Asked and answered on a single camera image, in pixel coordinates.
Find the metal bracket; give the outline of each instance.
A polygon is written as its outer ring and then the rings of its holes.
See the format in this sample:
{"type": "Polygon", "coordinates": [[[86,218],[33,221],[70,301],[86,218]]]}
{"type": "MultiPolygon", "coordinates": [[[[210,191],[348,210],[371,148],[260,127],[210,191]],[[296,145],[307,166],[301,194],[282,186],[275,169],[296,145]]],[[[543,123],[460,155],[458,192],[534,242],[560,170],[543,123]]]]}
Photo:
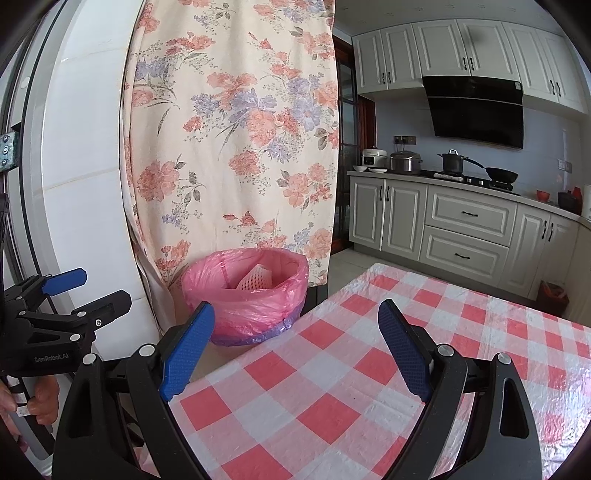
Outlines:
{"type": "Polygon", "coordinates": [[[18,132],[0,135],[0,173],[18,167],[18,132]]]}

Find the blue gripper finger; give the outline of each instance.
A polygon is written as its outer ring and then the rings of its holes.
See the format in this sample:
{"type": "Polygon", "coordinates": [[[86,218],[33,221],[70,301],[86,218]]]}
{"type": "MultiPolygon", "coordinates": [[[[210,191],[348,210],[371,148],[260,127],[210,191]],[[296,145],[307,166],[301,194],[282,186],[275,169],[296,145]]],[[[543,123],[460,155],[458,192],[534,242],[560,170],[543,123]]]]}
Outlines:
{"type": "Polygon", "coordinates": [[[45,280],[41,291],[53,297],[73,288],[81,287],[86,283],[87,278],[86,272],[81,268],[77,268],[69,272],[60,273],[54,277],[49,277],[45,280]]]}
{"type": "Polygon", "coordinates": [[[216,317],[213,307],[203,302],[195,311],[190,324],[177,342],[174,350],[164,359],[164,373],[160,384],[160,396],[170,401],[182,393],[197,362],[213,333],[216,317]]]}
{"type": "Polygon", "coordinates": [[[428,402],[433,394],[429,383],[430,355],[419,344],[411,325],[392,300],[379,306],[378,326],[408,389],[428,402]]]}

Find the rice cooker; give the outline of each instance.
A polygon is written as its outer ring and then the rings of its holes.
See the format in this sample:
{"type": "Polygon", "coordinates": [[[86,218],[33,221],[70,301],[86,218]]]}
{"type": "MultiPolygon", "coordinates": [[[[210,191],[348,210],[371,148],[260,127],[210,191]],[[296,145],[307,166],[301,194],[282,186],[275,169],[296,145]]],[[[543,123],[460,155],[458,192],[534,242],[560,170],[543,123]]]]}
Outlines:
{"type": "Polygon", "coordinates": [[[385,150],[367,149],[363,151],[361,164],[370,168],[388,168],[388,153],[385,150]]]}

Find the table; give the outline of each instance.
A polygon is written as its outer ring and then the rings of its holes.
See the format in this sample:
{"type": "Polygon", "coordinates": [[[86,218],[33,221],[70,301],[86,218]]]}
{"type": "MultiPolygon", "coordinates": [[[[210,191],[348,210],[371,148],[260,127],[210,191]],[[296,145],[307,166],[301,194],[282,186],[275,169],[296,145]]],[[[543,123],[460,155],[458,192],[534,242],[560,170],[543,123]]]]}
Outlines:
{"type": "MultiPolygon", "coordinates": [[[[378,329],[385,299],[464,356],[508,352],[530,398],[544,478],[558,468],[591,420],[591,329],[375,264],[291,330],[172,400],[180,428],[213,480],[385,475],[423,408],[378,329]]],[[[452,466],[471,405],[472,395],[464,395],[435,473],[452,466]]]]}

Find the pink plastic bag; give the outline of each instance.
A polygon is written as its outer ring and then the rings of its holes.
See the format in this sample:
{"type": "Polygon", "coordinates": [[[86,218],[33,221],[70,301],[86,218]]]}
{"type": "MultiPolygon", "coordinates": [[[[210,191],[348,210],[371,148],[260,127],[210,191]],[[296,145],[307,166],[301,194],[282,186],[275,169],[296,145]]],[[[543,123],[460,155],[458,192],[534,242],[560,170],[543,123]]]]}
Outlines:
{"type": "Polygon", "coordinates": [[[189,308],[201,301],[213,305],[213,343],[251,345],[279,335],[300,317],[308,275],[303,255],[282,248],[238,248],[195,262],[183,274],[181,286],[189,308]],[[235,290],[257,264],[271,270],[274,288],[235,290]]]}

